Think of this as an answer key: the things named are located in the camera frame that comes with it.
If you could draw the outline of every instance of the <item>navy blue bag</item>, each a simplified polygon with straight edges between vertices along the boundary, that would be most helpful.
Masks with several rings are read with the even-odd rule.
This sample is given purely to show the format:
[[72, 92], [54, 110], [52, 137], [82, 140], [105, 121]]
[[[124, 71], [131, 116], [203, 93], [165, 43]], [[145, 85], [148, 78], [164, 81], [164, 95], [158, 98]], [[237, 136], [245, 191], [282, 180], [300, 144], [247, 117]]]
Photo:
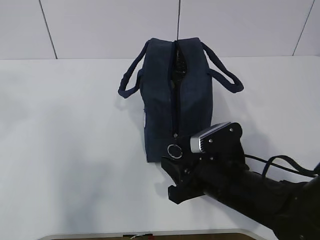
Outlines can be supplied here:
[[[206, 55], [234, 83], [210, 69]], [[136, 84], [126, 86], [137, 64], [144, 58]], [[161, 157], [180, 158], [171, 146], [190, 149], [189, 137], [210, 127], [213, 112], [212, 78], [232, 93], [244, 86], [229, 72], [216, 54], [199, 38], [174, 42], [152, 38], [123, 75], [118, 90], [125, 99], [140, 89], [144, 102], [144, 141], [147, 161], [156, 163]]]

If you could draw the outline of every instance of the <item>black robotic arm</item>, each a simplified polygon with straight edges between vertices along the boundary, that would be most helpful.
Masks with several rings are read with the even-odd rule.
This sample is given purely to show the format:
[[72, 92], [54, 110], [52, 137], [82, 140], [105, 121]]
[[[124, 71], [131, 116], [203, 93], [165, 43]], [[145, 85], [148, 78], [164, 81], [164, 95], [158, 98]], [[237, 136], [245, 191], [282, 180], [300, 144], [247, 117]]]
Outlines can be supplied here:
[[319, 165], [306, 170], [287, 156], [276, 156], [296, 170], [313, 177], [310, 182], [275, 181], [266, 177], [276, 158], [266, 161], [262, 174], [246, 165], [238, 123], [220, 123], [188, 139], [190, 147], [177, 142], [168, 147], [172, 158], [162, 158], [161, 167], [176, 186], [168, 197], [179, 204], [208, 195], [273, 230], [279, 240], [320, 239]]

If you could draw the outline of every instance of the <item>metal ring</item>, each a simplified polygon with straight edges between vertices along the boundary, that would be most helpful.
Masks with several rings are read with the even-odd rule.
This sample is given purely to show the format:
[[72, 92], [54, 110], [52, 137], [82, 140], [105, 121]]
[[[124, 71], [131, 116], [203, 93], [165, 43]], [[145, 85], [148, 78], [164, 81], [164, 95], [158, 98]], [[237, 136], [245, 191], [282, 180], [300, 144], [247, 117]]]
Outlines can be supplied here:
[[[169, 148], [170, 148], [170, 147], [178, 147], [178, 148], [180, 149], [180, 151], [181, 151], [180, 156], [173, 156], [173, 155], [170, 153], [170, 151], [169, 151]], [[170, 155], [170, 157], [172, 157], [173, 159], [180, 159], [180, 158], [182, 157], [182, 149], [181, 149], [181, 147], [179, 147], [177, 144], [170, 144], [170, 145], [167, 147], [166, 151], [168, 152], [168, 154]]]

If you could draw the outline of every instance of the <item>white wall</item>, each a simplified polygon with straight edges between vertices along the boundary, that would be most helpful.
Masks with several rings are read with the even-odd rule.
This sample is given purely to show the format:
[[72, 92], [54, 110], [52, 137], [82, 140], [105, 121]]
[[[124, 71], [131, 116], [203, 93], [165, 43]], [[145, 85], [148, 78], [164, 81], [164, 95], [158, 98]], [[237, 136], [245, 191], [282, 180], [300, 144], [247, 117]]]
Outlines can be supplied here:
[[42, 0], [58, 58], [135, 58], [177, 36], [178, 0]]
[[221, 57], [292, 56], [313, 0], [182, 0], [181, 38]]
[[0, 0], [0, 59], [55, 57], [38, 0]]
[[[178, 2], [41, 0], [59, 59], [135, 58], [152, 37], [173, 41]], [[199, 37], [220, 57], [320, 55], [313, 2], [181, 0], [179, 37]], [[40, 1], [0, 0], [0, 59], [54, 58]]]
[[294, 55], [320, 56], [320, 0], [314, 1]]

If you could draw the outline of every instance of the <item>black cable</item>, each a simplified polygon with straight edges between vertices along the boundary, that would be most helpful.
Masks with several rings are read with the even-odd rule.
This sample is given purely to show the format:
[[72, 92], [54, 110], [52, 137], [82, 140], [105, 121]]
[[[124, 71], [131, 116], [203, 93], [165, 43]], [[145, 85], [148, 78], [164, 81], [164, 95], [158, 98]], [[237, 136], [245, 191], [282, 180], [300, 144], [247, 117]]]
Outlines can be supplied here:
[[316, 177], [314, 171], [307, 170], [307, 169], [301, 167], [301, 166], [300, 166], [299, 164], [297, 164], [292, 158], [290, 158], [290, 159], [295, 163], [294, 166], [293, 166], [290, 162], [288, 162], [288, 163], [289, 163], [291, 166], [293, 166], [295, 169], [298, 168], [299, 171], [293, 170], [293, 169], [290, 169], [290, 168], [287, 168], [287, 167], [284, 167], [284, 166], [281, 166], [281, 165], [278, 165], [278, 164], [276, 164], [276, 163], [273, 163], [273, 160], [274, 160], [274, 159], [276, 159], [276, 158], [281, 158], [281, 159], [283, 159], [282, 156], [284, 156], [284, 155], [271, 157], [271, 158], [269, 159], [269, 161], [266, 161], [266, 160], [264, 160], [264, 159], [262, 159], [262, 158], [259, 158], [259, 157], [256, 157], [256, 156], [252, 156], [252, 155], [248, 155], [248, 154], [245, 154], [244, 156], [245, 156], [246, 158], [254, 159], [254, 160], [257, 160], [257, 161], [259, 161], [259, 162], [262, 162], [262, 163], [265, 163], [265, 164], [266, 164], [265, 167], [264, 167], [264, 169], [263, 169], [263, 170], [266, 169], [266, 173], [265, 173], [264, 177], [266, 177], [267, 171], [268, 171], [268, 169], [269, 169], [270, 166], [274, 166], [274, 167], [276, 167], [276, 168], [279, 168], [279, 169], [288, 171], [288, 172], [290, 172], [290, 173], [298, 174], [298, 175], [305, 176], [305, 177], [309, 177], [309, 178], [314, 178], [314, 177]]

